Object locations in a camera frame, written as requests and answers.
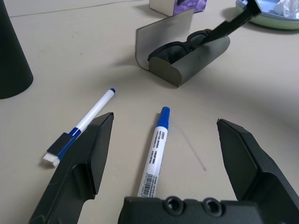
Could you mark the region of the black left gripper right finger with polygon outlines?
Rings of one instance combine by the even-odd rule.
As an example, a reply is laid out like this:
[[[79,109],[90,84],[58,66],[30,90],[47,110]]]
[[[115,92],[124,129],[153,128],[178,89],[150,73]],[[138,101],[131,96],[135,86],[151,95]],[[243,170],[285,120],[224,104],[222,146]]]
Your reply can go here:
[[[299,197],[275,161],[242,126],[219,119],[217,128],[237,200],[254,203],[265,224],[297,224]]]

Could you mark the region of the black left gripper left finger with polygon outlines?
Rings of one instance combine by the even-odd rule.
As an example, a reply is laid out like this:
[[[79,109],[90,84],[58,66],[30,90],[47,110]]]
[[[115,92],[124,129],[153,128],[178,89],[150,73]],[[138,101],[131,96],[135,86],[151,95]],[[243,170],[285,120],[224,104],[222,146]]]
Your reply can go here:
[[[76,224],[83,205],[99,192],[114,114],[95,118],[66,151],[29,223]]]

